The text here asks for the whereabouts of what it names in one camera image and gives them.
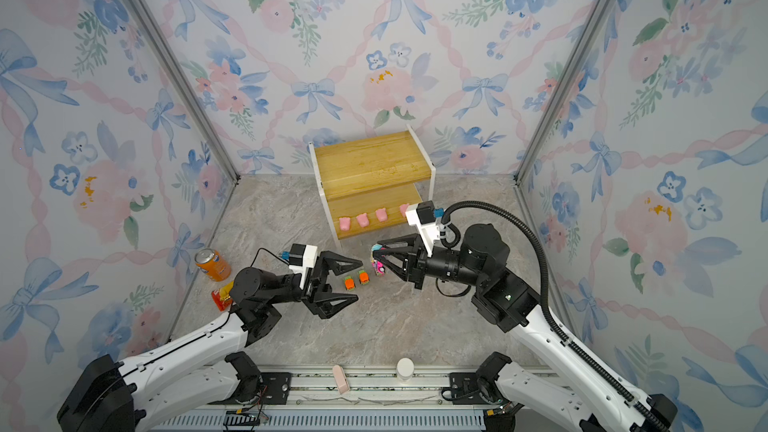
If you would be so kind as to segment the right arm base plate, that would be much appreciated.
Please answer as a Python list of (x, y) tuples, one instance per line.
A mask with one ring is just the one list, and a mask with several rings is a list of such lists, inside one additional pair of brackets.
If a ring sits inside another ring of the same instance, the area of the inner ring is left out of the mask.
[(453, 405), (471, 405), (485, 408), (498, 408), (507, 404), (514, 406), (519, 401), (502, 391), (501, 377), (498, 377), (493, 386), (490, 379), (487, 386), (480, 386), (478, 375), (475, 372), (451, 372), (448, 375), (448, 386), (444, 387), (440, 394), (444, 401)]

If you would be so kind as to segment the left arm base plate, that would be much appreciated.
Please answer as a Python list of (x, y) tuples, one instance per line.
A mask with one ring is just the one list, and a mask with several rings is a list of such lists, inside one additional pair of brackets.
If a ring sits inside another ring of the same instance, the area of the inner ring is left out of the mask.
[(286, 405), (291, 379), (290, 372), (261, 372), (241, 380), (231, 396), (212, 405)]

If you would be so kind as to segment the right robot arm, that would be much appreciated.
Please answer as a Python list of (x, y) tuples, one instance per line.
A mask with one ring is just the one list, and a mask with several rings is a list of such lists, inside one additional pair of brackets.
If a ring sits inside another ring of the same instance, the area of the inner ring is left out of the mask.
[(472, 287), (480, 315), (528, 347), (565, 383), (556, 386), (494, 352), (476, 372), (490, 402), (519, 403), (568, 431), (671, 430), (676, 405), (634, 386), (589, 351), (544, 305), (542, 295), (507, 267), (509, 253), (490, 224), (470, 226), (456, 250), (427, 243), (421, 234), (372, 248), (374, 261), (415, 287), (427, 277)]

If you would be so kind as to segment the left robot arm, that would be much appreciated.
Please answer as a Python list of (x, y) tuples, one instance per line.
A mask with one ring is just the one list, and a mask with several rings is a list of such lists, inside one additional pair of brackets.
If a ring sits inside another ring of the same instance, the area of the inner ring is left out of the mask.
[(296, 244), (289, 273), (246, 267), (234, 278), (230, 308), (206, 325), (138, 355), (91, 361), (57, 413), (64, 431), (148, 431), (199, 406), (248, 404), (268, 390), (248, 346), (277, 325), (284, 303), (301, 303), (329, 319), (357, 301), (336, 293), (328, 276), (353, 272), (361, 261)]

